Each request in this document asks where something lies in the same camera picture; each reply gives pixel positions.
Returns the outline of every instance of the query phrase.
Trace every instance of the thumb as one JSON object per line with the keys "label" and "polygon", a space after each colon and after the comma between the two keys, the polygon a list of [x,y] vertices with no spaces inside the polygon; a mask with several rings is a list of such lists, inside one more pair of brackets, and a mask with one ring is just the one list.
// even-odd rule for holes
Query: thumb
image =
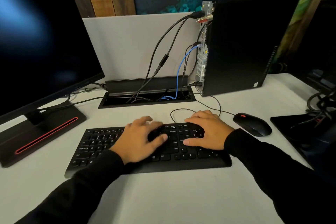
{"label": "thumb", "polygon": [[167,134],[159,135],[153,141],[147,144],[150,154],[152,154],[159,146],[161,146],[168,139]]}
{"label": "thumb", "polygon": [[203,138],[188,138],[183,141],[184,145],[187,146],[201,146],[203,147],[204,139]]}

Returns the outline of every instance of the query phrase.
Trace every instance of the keyboard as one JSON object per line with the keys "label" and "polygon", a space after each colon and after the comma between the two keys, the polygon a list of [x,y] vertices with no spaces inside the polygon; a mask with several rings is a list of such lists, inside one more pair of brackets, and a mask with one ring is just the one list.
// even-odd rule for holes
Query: keyboard
{"label": "keyboard", "polygon": [[[96,161],[103,151],[113,147],[123,131],[124,127],[86,129],[66,169],[65,178],[70,178],[76,171]],[[232,166],[231,158],[225,150],[214,151],[183,144],[186,138],[204,136],[204,130],[196,124],[164,124],[152,131],[148,140],[152,141],[160,134],[167,134],[168,140],[147,159],[138,163],[128,163],[125,166],[125,174]]]}

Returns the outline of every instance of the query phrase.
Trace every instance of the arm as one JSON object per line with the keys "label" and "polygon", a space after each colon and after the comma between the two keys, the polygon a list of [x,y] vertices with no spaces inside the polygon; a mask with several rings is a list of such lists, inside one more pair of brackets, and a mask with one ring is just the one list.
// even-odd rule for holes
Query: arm
{"label": "arm", "polygon": [[139,162],[151,155],[168,138],[162,134],[148,142],[148,134],[162,125],[142,117],[125,126],[121,137],[110,150],[87,168],[59,185],[18,224],[78,223],[86,224],[96,210],[103,192],[117,179],[129,162]]}
{"label": "arm", "polygon": [[312,220],[320,223],[323,219],[331,219],[335,208],[335,187],[314,171],[242,129],[234,130],[209,110],[194,113],[185,121],[202,126],[205,133],[204,138],[186,139],[184,144],[225,149],[237,157],[261,190],[273,200],[278,215],[285,223]]}

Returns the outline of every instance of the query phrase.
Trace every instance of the computer mouse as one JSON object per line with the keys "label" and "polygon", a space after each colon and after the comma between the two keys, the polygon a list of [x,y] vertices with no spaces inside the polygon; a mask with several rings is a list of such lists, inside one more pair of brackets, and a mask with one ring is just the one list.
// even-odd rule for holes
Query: computer mouse
{"label": "computer mouse", "polygon": [[257,137],[268,136],[272,133],[271,127],[266,121],[249,115],[247,113],[238,113],[233,117],[233,121],[249,132],[251,135]]}

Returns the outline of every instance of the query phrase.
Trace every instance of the white desk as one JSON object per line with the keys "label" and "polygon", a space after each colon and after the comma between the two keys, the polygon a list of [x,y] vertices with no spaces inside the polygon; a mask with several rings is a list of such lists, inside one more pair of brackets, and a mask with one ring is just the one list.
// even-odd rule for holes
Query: white desk
{"label": "white desk", "polygon": [[[77,102],[102,96],[104,92],[82,93],[72,99]],[[307,98],[315,92],[289,74],[278,74],[268,75],[261,88],[216,97],[223,110],[246,112],[267,121],[273,132],[259,139],[308,166],[270,122],[270,117],[303,114]],[[195,97],[218,108],[211,97]],[[169,114],[176,108],[206,109],[197,102],[98,109],[99,102],[100,99],[77,105],[87,116],[86,122],[13,166],[0,169],[0,224],[19,220],[65,181],[65,170],[86,128],[124,126],[144,115],[172,123]],[[176,122],[183,122],[191,114],[178,110],[173,116]],[[23,119],[22,116],[0,125],[0,131]],[[221,119],[239,127],[229,114],[222,113]],[[89,223],[282,223],[272,201],[259,189],[252,175],[238,159],[232,157],[232,161],[229,168],[121,176],[105,191]],[[91,203],[87,202],[86,207],[90,208]]]}

